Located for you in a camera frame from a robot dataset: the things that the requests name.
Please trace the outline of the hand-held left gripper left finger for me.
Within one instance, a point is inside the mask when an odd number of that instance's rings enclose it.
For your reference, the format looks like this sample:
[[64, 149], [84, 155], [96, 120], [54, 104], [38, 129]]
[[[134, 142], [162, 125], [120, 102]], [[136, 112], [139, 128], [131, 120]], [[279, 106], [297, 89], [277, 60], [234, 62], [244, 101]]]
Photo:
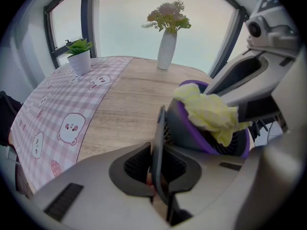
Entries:
[[92, 156], [43, 186], [33, 203], [75, 230], [166, 230], [146, 183], [150, 163], [149, 142]]

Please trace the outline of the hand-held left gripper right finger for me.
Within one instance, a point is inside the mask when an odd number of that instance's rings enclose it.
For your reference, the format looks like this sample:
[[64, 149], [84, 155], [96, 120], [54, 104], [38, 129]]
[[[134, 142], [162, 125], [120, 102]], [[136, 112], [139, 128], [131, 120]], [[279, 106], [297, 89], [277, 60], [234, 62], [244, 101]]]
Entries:
[[304, 176], [304, 131], [253, 148], [246, 159], [165, 148], [181, 162], [169, 184], [168, 220], [177, 230], [259, 230], [293, 226]]

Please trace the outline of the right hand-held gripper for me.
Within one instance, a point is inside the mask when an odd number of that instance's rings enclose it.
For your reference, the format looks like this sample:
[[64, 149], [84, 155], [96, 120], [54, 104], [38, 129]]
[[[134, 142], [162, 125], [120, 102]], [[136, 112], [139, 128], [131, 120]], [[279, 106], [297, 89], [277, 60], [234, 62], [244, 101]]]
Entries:
[[281, 114], [288, 129], [305, 126], [307, 47], [300, 50], [294, 21], [279, 0], [259, 0], [246, 27], [249, 50], [229, 61], [205, 94], [237, 106], [240, 122]]

